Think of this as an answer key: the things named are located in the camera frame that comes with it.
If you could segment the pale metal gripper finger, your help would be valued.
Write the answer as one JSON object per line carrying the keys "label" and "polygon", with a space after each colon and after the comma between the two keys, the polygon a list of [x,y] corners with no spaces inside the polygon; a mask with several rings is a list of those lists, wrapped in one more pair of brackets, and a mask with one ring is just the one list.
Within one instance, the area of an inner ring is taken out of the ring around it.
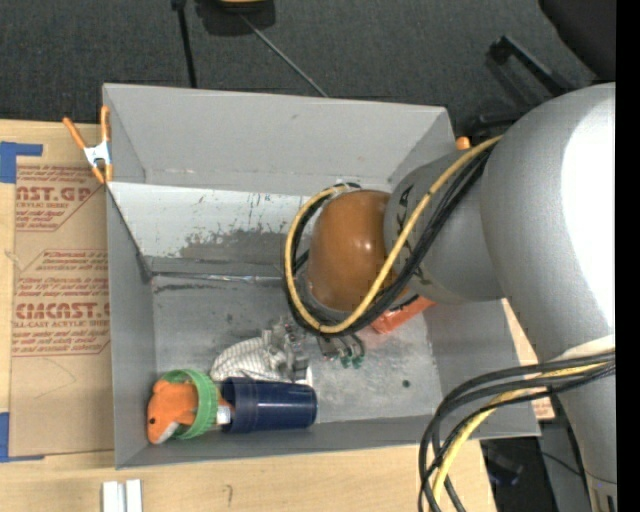
{"label": "pale metal gripper finger", "polygon": [[269,348],[269,366],[283,376],[305,376],[309,368],[309,357],[304,351],[288,348]]}
{"label": "pale metal gripper finger", "polygon": [[264,329],[261,341],[267,350],[286,351],[300,348],[297,325],[292,321],[281,321]]}

